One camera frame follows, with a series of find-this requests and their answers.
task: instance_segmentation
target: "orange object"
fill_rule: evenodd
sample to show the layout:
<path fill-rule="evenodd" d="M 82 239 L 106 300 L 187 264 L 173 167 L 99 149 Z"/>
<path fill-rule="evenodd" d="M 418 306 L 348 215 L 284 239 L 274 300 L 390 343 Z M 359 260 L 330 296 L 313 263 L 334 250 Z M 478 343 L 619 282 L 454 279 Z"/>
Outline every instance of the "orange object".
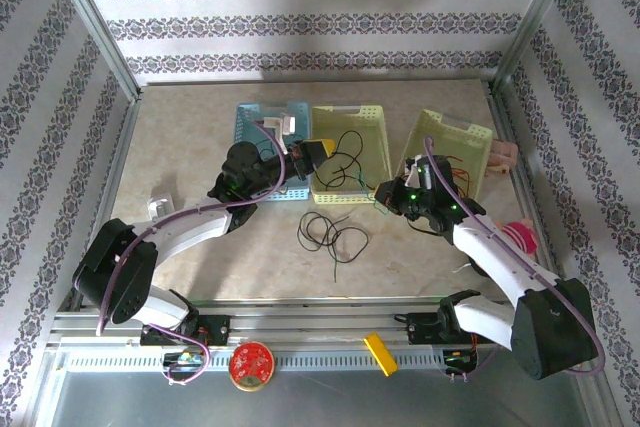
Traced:
<path fill-rule="evenodd" d="M 247 342 L 236 348 L 229 362 L 229 375 L 236 387 L 245 392 L 263 388 L 275 370 L 275 359 L 260 342 Z"/>

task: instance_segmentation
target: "striped wallpaper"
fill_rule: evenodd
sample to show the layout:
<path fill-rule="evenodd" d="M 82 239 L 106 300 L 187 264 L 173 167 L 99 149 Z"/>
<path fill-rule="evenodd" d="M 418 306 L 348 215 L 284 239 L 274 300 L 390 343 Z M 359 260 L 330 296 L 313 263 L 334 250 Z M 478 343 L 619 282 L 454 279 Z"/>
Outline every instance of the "striped wallpaper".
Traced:
<path fill-rule="evenodd" d="M 140 84 L 492 75 L 531 0 L 95 0 Z"/>
<path fill-rule="evenodd" d="M 640 0 L 554 0 L 509 113 L 556 260 L 591 293 L 624 425 L 640 425 Z"/>
<path fill-rule="evenodd" d="M 0 0 L 0 426 L 21 425 L 128 100 L 71 0 Z"/>

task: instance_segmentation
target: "yellow plastic basket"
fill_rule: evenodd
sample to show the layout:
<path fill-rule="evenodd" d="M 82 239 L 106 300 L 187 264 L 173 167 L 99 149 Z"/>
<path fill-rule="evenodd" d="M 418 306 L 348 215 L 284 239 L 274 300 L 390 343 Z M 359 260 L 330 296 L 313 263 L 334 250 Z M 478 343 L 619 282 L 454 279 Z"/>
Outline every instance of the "yellow plastic basket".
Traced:
<path fill-rule="evenodd" d="M 338 142 L 342 134 L 355 130 L 362 136 L 364 148 L 358 157 L 362 165 L 362 180 L 374 188 L 362 188 L 358 180 L 347 179 L 337 188 L 326 188 L 316 176 L 311 182 L 313 200 L 317 204 L 372 203 L 378 184 L 392 178 L 389 144 L 384 123 L 384 112 L 379 105 L 313 106 L 311 109 L 311 138 L 333 139 Z M 342 152 L 355 155 L 360 140 L 354 134 L 344 137 L 340 145 Z M 318 170 L 318 176 L 329 182 L 336 177 L 333 172 L 345 166 L 349 160 L 336 156 L 327 160 Z M 357 175 L 357 168 L 349 170 Z"/>
<path fill-rule="evenodd" d="M 493 132 L 490 129 L 468 122 L 459 121 L 431 110 L 423 110 L 409 135 L 405 145 L 397 175 L 404 174 L 405 159 L 424 153 L 423 139 L 430 135 L 434 141 L 436 155 L 454 156 L 462 160 L 459 162 L 449 159 L 451 167 L 469 172 L 471 183 L 469 197 L 478 199 L 482 180 L 487 169 L 487 161 L 493 142 Z M 465 189 L 466 182 L 455 178 L 455 182 Z"/>

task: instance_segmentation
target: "pink object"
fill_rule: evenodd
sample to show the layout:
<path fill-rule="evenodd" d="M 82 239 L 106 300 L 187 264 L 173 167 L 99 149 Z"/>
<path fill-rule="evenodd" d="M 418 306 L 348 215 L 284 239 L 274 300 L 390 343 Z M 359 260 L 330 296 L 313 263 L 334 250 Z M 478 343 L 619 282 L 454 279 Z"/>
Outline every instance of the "pink object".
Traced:
<path fill-rule="evenodd" d="M 487 162 L 487 172 L 506 174 L 514 169 L 518 162 L 518 146 L 513 142 L 494 140 Z"/>
<path fill-rule="evenodd" d="M 509 222 L 501 230 L 525 254 L 532 255 L 538 248 L 536 234 L 530 226 L 525 225 L 525 221 Z"/>

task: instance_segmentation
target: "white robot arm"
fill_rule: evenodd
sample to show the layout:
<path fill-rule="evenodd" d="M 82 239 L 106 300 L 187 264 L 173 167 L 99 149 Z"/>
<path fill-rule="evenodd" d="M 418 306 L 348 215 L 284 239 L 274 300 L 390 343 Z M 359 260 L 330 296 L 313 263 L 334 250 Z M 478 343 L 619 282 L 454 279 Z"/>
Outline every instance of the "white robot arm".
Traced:
<path fill-rule="evenodd" d="M 430 162 L 437 166 L 437 174 Z M 510 304 L 491 302 L 472 290 L 448 296 L 440 303 L 439 322 L 430 327 L 433 335 L 481 335 L 511 350 L 535 379 L 600 353 L 601 346 L 593 340 L 593 313 L 585 286 L 577 279 L 563 280 L 531 260 L 474 200 L 456 196 L 454 201 L 455 184 L 446 157 L 407 159 L 405 173 L 405 178 L 380 184 L 376 200 L 409 221 L 427 218 L 434 233 L 467 254 Z"/>
<path fill-rule="evenodd" d="M 106 306 L 105 320 L 120 324 L 137 319 L 145 325 L 196 336 L 206 330 L 202 316 L 198 317 L 197 309 L 177 292 L 151 285 L 156 267 L 199 242 L 243 226 L 257 209 L 254 196 L 268 195 L 282 179 L 304 180 L 334 148 L 335 144 L 326 140 L 295 142 L 282 159 L 278 155 L 262 160 L 254 144 L 234 144 L 215 186 L 195 206 L 153 222 L 106 222 L 74 273 L 74 287 L 94 305 Z"/>

